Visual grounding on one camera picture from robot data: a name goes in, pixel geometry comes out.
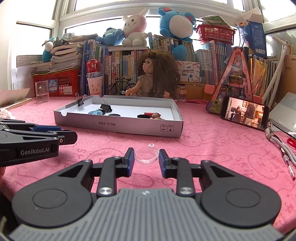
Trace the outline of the clear plastic round lid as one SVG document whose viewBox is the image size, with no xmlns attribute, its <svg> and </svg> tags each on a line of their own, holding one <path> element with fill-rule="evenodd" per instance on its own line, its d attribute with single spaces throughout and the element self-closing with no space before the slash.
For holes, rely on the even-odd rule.
<svg viewBox="0 0 296 241">
<path fill-rule="evenodd" d="M 143 165 L 152 164 L 159 158 L 159 149 L 154 144 L 149 144 L 135 151 L 134 158 Z"/>
</svg>

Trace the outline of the blue shark hair clip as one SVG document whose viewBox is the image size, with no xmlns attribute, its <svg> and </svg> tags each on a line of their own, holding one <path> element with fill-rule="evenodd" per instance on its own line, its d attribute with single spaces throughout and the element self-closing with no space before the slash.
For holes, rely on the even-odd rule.
<svg viewBox="0 0 296 241">
<path fill-rule="evenodd" d="M 90 111 L 88 114 L 91 114 L 91 115 L 105 115 L 105 112 L 98 109 L 98 110 Z"/>
</svg>

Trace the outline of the black binder clip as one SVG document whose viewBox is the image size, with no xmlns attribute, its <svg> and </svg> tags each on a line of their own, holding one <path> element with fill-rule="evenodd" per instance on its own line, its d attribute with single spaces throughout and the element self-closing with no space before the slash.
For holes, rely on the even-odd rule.
<svg viewBox="0 0 296 241">
<path fill-rule="evenodd" d="M 99 110 L 102 111 L 103 114 L 112 112 L 112 108 L 107 103 L 107 99 L 106 98 L 103 98 L 103 104 L 101 104 Z"/>
<path fill-rule="evenodd" d="M 82 106 L 85 102 L 85 98 L 87 97 L 87 95 L 84 94 L 83 96 L 79 96 L 79 94 L 76 93 L 75 96 L 76 96 L 76 103 L 78 107 Z"/>
</svg>

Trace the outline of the black disc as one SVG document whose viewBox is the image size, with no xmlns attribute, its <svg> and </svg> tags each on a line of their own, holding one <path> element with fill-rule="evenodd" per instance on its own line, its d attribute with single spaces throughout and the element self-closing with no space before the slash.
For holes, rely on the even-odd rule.
<svg viewBox="0 0 296 241">
<path fill-rule="evenodd" d="M 108 116 L 121 116 L 120 114 L 116 114 L 116 113 L 112 113 L 112 114 L 109 114 Z"/>
</svg>

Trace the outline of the black round cap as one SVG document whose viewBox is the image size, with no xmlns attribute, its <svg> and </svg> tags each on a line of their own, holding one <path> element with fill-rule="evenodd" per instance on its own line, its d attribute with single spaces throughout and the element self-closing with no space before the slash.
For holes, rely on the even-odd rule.
<svg viewBox="0 0 296 241">
<path fill-rule="evenodd" d="M 137 116 L 137 118 L 146 118 L 146 119 L 150 119 L 151 117 L 149 115 L 146 115 L 146 114 L 139 114 Z"/>
</svg>

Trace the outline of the black binder clip on tray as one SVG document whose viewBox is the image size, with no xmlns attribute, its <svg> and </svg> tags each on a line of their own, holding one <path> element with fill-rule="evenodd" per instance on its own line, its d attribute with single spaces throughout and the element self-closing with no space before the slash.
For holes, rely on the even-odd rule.
<svg viewBox="0 0 296 241">
<path fill-rule="evenodd" d="M 78 107 L 82 106 L 85 102 L 85 98 L 87 97 L 87 95 L 84 94 L 83 96 L 79 96 L 79 94 L 76 93 L 75 96 L 76 96 L 76 103 Z"/>
</svg>

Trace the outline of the clear acrylic block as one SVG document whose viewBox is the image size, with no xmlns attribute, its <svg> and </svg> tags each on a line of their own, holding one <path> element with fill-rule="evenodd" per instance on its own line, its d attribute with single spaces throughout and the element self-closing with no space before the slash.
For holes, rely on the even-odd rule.
<svg viewBox="0 0 296 241">
<path fill-rule="evenodd" d="M 35 83 L 37 103 L 49 101 L 49 84 L 48 80 L 38 81 Z"/>
</svg>

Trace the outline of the red plastic basket left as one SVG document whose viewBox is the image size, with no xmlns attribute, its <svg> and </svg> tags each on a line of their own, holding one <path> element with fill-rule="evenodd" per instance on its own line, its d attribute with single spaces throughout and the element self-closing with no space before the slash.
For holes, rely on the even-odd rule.
<svg viewBox="0 0 296 241">
<path fill-rule="evenodd" d="M 80 69 L 72 68 L 32 75 L 33 82 L 48 81 L 50 97 L 75 97 L 79 93 Z"/>
</svg>

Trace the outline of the white cardboard tray box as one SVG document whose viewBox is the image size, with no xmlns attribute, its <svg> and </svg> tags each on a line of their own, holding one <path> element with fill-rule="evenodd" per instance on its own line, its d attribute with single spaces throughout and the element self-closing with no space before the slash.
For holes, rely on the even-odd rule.
<svg viewBox="0 0 296 241">
<path fill-rule="evenodd" d="M 92 130 L 179 138 L 183 119 L 172 99 L 136 96 L 88 96 L 54 111 L 55 123 Z"/>
</svg>

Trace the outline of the white cat paper cup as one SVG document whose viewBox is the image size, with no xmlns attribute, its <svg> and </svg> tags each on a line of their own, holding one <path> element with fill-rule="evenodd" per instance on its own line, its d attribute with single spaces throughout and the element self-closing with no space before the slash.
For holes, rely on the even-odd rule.
<svg viewBox="0 0 296 241">
<path fill-rule="evenodd" d="M 103 77 L 88 78 L 90 95 L 102 96 Z"/>
</svg>

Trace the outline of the blue white plush left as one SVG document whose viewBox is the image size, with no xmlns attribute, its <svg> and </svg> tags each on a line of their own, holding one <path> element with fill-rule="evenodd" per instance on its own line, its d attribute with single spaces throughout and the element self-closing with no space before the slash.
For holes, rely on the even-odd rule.
<svg viewBox="0 0 296 241">
<path fill-rule="evenodd" d="M 43 54 L 42 54 L 42 61 L 44 63 L 51 61 L 51 58 L 52 58 L 51 51 L 52 51 L 52 49 L 54 47 L 55 42 L 56 42 L 56 38 L 52 37 L 51 39 L 46 40 L 43 43 L 43 46 L 44 46 L 45 49 L 44 49 Z"/>
</svg>

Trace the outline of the miniature black bicycle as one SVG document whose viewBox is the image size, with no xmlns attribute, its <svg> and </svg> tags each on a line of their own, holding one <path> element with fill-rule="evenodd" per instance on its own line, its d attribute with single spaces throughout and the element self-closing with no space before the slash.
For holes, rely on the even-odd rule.
<svg viewBox="0 0 296 241">
<path fill-rule="evenodd" d="M 126 90 L 135 87 L 135 82 L 128 78 L 116 78 L 106 89 L 107 95 L 125 95 Z"/>
</svg>

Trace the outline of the red Budweiser can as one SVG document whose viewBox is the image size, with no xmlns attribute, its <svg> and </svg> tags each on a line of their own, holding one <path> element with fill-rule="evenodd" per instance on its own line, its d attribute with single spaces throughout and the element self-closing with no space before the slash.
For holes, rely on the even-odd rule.
<svg viewBox="0 0 296 241">
<path fill-rule="evenodd" d="M 87 78 L 99 78 L 102 76 L 101 63 L 98 59 L 88 60 L 86 63 Z"/>
</svg>

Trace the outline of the stack of books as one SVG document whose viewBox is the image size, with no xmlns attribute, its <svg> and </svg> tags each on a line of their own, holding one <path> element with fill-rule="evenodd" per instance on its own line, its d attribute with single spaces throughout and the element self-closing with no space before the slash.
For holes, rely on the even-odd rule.
<svg viewBox="0 0 296 241">
<path fill-rule="evenodd" d="M 51 51 L 51 61 L 44 63 L 41 59 L 41 61 L 32 62 L 32 74 L 80 68 L 85 42 L 94 40 L 96 37 L 98 37 L 97 34 L 76 36 L 73 33 L 65 33 L 62 37 L 55 37 L 56 42 Z"/>
</svg>

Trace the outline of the pink lidded jar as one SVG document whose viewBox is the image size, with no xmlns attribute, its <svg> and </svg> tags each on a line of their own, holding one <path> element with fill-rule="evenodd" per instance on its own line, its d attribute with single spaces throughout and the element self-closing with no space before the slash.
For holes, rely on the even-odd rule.
<svg viewBox="0 0 296 241">
<path fill-rule="evenodd" d="M 176 94 L 178 102 L 186 102 L 187 88 L 185 87 L 185 85 L 178 85 L 176 89 Z"/>
</svg>

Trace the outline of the wooden drawer shelf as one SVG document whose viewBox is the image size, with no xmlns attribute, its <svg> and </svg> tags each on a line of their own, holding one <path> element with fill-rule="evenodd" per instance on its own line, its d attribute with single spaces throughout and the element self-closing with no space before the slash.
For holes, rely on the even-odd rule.
<svg viewBox="0 0 296 241">
<path fill-rule="evenodd" d="M 203 99 L 203 100 L 210 100 L 215 85 L 210 84 L 203 84 L 199 82 L 185 82 L 180 81 L 179 85 L 184 85 L 187 89 L 186 99 L 193 100 L 193 99 Z"/>
</svg>

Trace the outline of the row of upright books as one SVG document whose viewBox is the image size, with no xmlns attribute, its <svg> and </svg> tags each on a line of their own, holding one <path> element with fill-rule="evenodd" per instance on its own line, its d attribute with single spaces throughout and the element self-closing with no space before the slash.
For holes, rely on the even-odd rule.
<svg viewBox="0 0 296 241">
<path fill-rule="evenodd" d="M 192 43 L 183 42 L 182 44 L 187 49 L 184 61 L 200 64 L 199 83 L 216 86 L 232 53 L 232 47 L 229 44 L 211 40 L 201 49 L 194 51 Z M 119 45 L 106 48 L 95 47 L 94 42 L 89 41 L 89 55 L 86 60 L 92 60 L 95 57 L 99 59 L 106 93 L 107 87 L 113 84 L 116 78 L 128 78 L 136 83 L 138 63 L 146 51 L 146 49 L 133 50 Z M 248 69 L 253 95 L 264 95 L 277 65 L 276 61 L 270 61 L 254 54 L 248 55 Z"/>
</svg>

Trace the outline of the smartphone playing video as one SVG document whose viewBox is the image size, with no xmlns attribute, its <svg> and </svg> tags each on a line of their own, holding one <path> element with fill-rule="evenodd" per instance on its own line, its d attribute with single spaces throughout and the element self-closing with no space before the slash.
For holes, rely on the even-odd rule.
<svg viewBox="0 0 296 241">
<path fill-rule="evenodd" d="M 224 98 L 220 111 L 223 120 L 260 131 L 266 129 L 268 116 L 268 106 L 230 96 Z"/>
</svg>

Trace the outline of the brown haired doll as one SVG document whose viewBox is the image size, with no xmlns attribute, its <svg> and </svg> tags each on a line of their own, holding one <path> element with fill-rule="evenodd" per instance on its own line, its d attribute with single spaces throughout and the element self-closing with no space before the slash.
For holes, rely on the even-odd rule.
<svg viewBox="0 0 296 241">
<path fill-rule="evenodd" d="M 138 79 L 126 96 L 176 99 L 180 74 L 176 60 L 170 53 L 149 50 L 138 63 Z"/>
</svg>

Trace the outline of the label printer box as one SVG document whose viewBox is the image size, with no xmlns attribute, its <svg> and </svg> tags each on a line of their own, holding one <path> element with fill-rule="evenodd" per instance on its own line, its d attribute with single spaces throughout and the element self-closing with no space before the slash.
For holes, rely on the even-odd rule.
<svg viewBox="0 0 296 241">
<path fill-rule="evenodd" d="M 184 82 L 200 82 L 200 64 L 198 62 L 177 61 L 180 80 Z"/>
</svg>

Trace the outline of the pink triangular toy house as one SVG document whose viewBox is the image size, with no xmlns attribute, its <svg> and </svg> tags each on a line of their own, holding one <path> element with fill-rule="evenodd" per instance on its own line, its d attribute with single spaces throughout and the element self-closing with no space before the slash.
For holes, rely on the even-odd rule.
<svg viewBox="0 0 296 241">
<path fill-rule="evenodd" d="M 206 105 L 206 111 L 220 114 L 222 103 L 226 96 L 262 104 L 262 98 L 252 93 L 248 70 L 248 55 L 249 49 L 247 47 L 233 48 L 224 72 L 212 91 L 212 95 Z"/>
</svg>

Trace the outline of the small blue plush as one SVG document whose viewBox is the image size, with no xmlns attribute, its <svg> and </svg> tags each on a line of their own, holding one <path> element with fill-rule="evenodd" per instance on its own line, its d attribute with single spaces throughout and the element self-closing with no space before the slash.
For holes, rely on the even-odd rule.
<svg viewBox="0 0 296 241">
<path fill-rule="evenodd" d="M 121 29 L 108 28 L 102 37 L 98 36 L 95 40 L 104 46 L 119 45 L 124 39 L 124 34 Z"/>
</svg>

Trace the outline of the white pipe stand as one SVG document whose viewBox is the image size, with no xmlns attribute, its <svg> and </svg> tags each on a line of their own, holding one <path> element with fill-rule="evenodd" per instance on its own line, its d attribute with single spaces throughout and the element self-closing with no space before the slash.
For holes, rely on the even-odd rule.
<svg viewBox="0 0 296 241">
<path fill-rule="evenodd" d="M 280 82 L 280 76 L 281 76 L 281 72 L 282 72 L 282 67 L 284 64 L 284 60 L 285 60 L 285 56 L 286 54 L 290 51 L 290 43 L 288 40 L 281 40 L 280 38 L 278 38 L 277 36 L 273 35 L 272 38 L 274 40 L 276 40 L 278 43 L 280 43 L 282 45 L 282 51 L 281 51 L 281 55 L 280 55 L 280 60 L 278 62 L 277 68 L 273 74 L 273 77 L 269 83 L 269 85 L 267 86 L 267 89 L 262 97 L 262 103 L 265 103 L 265 101 L 267 100 L 269 94 L 271 93 L 269 102 L 268 102 L 268 107 L 271 108 L 275 99 L 275 95 L 277 93 L 278 90 L 278 85 Z"/>
</svg>

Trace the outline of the red scissors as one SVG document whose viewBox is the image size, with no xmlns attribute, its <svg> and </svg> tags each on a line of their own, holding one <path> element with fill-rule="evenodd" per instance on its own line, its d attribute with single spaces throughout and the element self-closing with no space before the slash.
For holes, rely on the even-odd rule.
<svg viewBox="0 0 296 241">
<path fill-rule="evenodd" d="M 295 138 L 288 138 L 287 144 L 293 148 L 296 148 L 296 139 Z"/>
</svg>

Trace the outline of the clear plastic folder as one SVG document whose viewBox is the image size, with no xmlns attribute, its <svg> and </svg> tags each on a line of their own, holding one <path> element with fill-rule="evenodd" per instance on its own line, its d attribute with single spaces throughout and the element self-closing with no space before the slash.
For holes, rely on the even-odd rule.
<svg viewBox="0 0 296 241">
<path fill-rule="evenodd" d="M 285 97 L 269 113 L 270 122 L 286 133 L 295 133 L 295 99 L 295 94 L 288 92 Z"/>
</svg>

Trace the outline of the pink white rabbit plush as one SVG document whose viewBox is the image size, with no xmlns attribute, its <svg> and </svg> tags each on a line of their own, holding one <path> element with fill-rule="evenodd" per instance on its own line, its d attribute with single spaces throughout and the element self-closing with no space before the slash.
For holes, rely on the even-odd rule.
<svg viewBox="0 0 296 241">
<path fill-rule="evenodd" d="M 144 8 L 139 14 L 132 16 L 123 16 L 125 22 L 123 34 L 125 39 L 122 41 L 124 47 L 146 47 L 147 26 L 146 15 L 149 13 L 149 8 Z"/>
</svg>

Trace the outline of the red basket on books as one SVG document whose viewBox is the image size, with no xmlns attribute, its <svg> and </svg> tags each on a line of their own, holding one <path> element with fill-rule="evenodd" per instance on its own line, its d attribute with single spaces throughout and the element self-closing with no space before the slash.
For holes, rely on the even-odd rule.
<svg viewBox="0 0 296 241">
<path fill-rule="evenodd" d="M 199 40 L 202 43 L 207 43 L 211 40 L 214 40 L 226 44 L 234 44 L 235 30 L 233 29 L 212 25 L 198 25 L 196 33 L 199 35 Z"/>
</svg>

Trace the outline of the blue plush toy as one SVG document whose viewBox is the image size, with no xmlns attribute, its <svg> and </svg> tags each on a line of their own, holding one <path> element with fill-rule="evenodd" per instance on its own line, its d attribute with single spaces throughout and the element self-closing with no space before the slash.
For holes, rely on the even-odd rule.
<svg viewBox="0 0 296 241">
<path fill-rule="evenodd" d="M 179 44 L 172 50 L 175 60 L 183 61 L 187 55 L 187 49 L 182 41 L 192 42 L 190 38 L 193 34 L 193 26 L 196 24 L 196 18 L 192 13 L 184 14 L 174 11 L 168 7 L 160 7 L 158 14 L 159 32 L 162 36 L 177 39 Z"/>
</svg>

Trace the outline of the blue carton box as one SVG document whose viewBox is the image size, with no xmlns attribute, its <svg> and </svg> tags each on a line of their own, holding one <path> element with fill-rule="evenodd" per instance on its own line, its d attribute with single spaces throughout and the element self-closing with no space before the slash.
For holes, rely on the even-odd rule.
<svg viewBox="0 0 296 241">
<path fill-rule="evenodd" d="M 244 21 L 237 22 L 242 45 L 248 47 L 258 57 L 267 58 L 266 39 L 263 30 L 263 16 L 250 13 L 243 17 Z"/>
</svg>

